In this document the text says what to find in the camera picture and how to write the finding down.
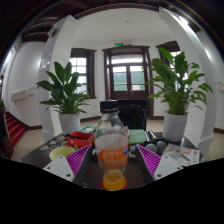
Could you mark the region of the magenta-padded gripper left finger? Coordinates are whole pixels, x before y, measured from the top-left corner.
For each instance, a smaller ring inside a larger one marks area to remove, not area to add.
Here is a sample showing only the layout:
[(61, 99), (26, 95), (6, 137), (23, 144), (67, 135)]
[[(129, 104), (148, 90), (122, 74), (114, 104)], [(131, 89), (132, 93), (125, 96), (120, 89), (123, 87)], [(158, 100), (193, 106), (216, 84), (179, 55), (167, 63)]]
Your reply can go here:
[(59, 155), (44, 167), (45, 171), (82, 186), (94, 147), (87, 145), (68, 156)]

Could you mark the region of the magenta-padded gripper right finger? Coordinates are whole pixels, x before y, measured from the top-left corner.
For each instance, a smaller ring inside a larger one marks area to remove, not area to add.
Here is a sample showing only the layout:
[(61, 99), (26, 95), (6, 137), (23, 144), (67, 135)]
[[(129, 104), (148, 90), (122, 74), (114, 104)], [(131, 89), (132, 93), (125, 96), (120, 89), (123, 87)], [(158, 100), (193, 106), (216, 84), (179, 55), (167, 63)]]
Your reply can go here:
[(135, 146), (135, 155), (140, 163), (143, 179), (146, 184), (160, 180), (182, 169), (182, 166), (170, 156), (159, 156), (141, 145)]

